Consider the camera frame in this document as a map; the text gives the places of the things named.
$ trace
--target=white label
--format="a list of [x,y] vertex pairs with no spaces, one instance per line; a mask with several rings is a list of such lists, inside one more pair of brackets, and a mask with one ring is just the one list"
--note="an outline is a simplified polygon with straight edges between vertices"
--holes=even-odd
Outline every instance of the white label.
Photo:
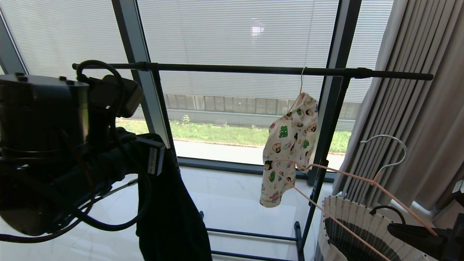
[[462,180],[456,182],[456,185],[454,185],[454,188],[453,188],[453,193],[459,191],[459,189],[461,188],[462,183],[463,183]]
[[150,148],[150,154],[148,155],[148,173],[154,175],[156,169],[156,149]]

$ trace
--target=large glass window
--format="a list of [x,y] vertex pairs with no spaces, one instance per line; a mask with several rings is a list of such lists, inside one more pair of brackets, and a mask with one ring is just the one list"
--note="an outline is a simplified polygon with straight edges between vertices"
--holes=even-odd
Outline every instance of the large glass window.
[[[362,1],[347,67],[375,69],[392,5],[393,0]],[[331,153],[327,158],[329,167],[339,169],[345,159],[351,131],[371,82],[372,78],[352,79],[350,81],[340,118],[338,119],[337,129],[332,139]]]
[[[153,62],[292,67],[326,66],[338,8],[338,0],[138,4]],[[322,80],[305,76],[303,90],[318,99]],[[168,99],[192,95],[199,104],[168,109],[179,156],[254,164],[262,164],[268,126],[300,89],[300,77],[289,75],[161,72],[161,81]],[[198,151],[198,142],[208,149]]]
[[[111,1],[107,0],[1,0],[1,7],[30,74],[76,78],[71,65],[88,59],[127,63],[126,52]],[[132,79],[129,70],[120,70]],[[106,70],[85,70],[102,78]],[[142,109],[117,124],[147,132]]]

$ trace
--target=rack base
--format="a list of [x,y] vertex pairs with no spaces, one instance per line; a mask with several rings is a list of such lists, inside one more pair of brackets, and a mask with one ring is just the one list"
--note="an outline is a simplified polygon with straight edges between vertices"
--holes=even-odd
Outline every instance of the rack base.
[[[200,211],[201,219],[205,217],[203,211]],[[225,234],[233,234],[233,235],[245,235],[245,236],[254,236],[254,237],[261,237],[261,238],[270,238],[270,239],[278,239],[278,240],[287,240],[287,241],[294,241],[296,243],[296,250],[298,261],[304,261],[304,252],[302,249],[303,245],[303,238],[301,234],[301,227],[300,222],[295,222],[293,225],[295,230],[295,237],[287,237],[287,236],[278,236],[278,235],[265,235],[265,234],[257,234],[257,233],[248,233],[248,232],[241,232],[241,231],[234,231],[234,230],[225,230],[225,229],[217,229],[217,228],[206,228],[207,231],[217,232],[217,233],[225,233]],[[245,258],[251,260],[265,260],[265,261],[291,261],[287,259],[278,259],[278,258],[271,258],[265,256],[256,256],[256,255],[247,255],[247,254],[237,254],[237,253],[229,253],[229,252],[222,252],[222,251],[211,251],[211,254],[217,255],[224,255],[224,256],[232,256],[238,258]]]

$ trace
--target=cartoon print shirt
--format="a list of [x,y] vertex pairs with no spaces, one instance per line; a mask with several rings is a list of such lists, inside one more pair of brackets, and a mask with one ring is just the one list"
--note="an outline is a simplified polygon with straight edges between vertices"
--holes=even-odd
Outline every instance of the cartoon print shirt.
[[317,128],[317,101],[302,92],[295,108],[280,117],[269,128],[263,150],[263,183],[259,203],[267,208],[280,204],[282,194],[295,184],[295,164],[276,159],[292,159],[303,168],[314,150]]

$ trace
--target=garment rack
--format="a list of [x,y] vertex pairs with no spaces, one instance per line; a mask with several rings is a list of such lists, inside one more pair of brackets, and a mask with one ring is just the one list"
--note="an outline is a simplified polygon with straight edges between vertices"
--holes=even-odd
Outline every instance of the garment rack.
[[[74,69],[77,68],[78,64],[73,64],[72,67]],[[410,79],[410,80],[425,80],[429,81],[433,79],[432,74],[425,74],[425,73],[413,73],[413,72],[387,72],[387,71],[374,71],[367,68],[345,68],[345,69],[329,69],[329,68],[303,68],[298,67],[264,67],[264,66],[236,66],[236,65],[182,65],[182,64],[158,64],[158,63],[148,63],[148,62],[137,62],[133,64],[110,64],[115,69],[130,69],[130,70],[140,70],[140,71],[147,71],[151,72],[156,88],[156,94],[158,95],[158,99],[160,102],[160,106],[162,108],[161,113],[164,119],[164,124],[168,136],[168,142],[171,145],[171,148],[174,151],[174,140],[171,133],[171,127],[169,125],[168,119],[168,111],[166,109],[166,103],[164,101],[164,95],[161,87],[161,78],[160,78],[160,71],[184,71],[184,72],[234,72],[234,73],[267,73],[267,74],[290,74],[290,75],[314,75],[314,76],[337,76],[342,77],[342,82],[339,86],[338,92],[336,92],[336,96],[333,99],[329,99],[334,102],[334,115],[330,121],[328,130],[328,138],[326,138],[322,143],[319,143],[318,146],[324,146],[325,151],[328,152],[328,148],[332,141],[332,137],[335,132],[335,127],[337,124],[338,117],[340,115],[340,111],[342,109],[343,100],[345,98],[345,94],[347,92],[350,80],[352,78],[398,78],[398,79]],[[102,69],[99,66],[89,66],[89,69]],[[329,165],[329,161],[327,160],[327,153],[323,153],[320,159],[315,159],[315,161],[319,161],[319,165],[323,165],[327,167]],[[324,181],[326,174],[326,170],[322,168],[317,168],[315,181],[313,185],[313,189],[310,195],[310,198],[317,202],[321,189],[322,183]],[[260,237],[260,238],[269,238],[269,239],[276,239],[282,241],[294,241],[296,243],[296,250],[298,261],[304,261],[304,245],[306,243],[306,239],[308,238],[309,229],[311,226],[312,219],[314,217],[314,212],[316,207],[309,203],[309,213],[306,219],[306,225],[304,226],[303,234],[301,233],[301,226],[298,221],[295,222],[293,228],[295,230],[294,237],[286,237],[286,236],[276,236],[276,235],[264,235],[264,234],[257,234],[257,233],[248,233],[248,232],[241,232],[241,231],[233,231],[233,230],[225,230],[225,229],[217,229],[217,228],[207,228],[208,231],[217,232],[217,233],[224,233],[224,234],[233,234],[233,235],[244,235],[244,236],[251,236],[251,237]],[[222,252],[222,251],[212,251],[212,254],[217,255],[224,255],[224,256],[231,256],[231,257],[238,257],[238,258],[245,258],[251,260],[264,260],[264,261],[288,261],[284,259],[277,259],[271,257],[263,257],[263,256],[254,256],[254,255],[246,255],[246,254],[237,254],[237,253],[229,253],[229,252]]]

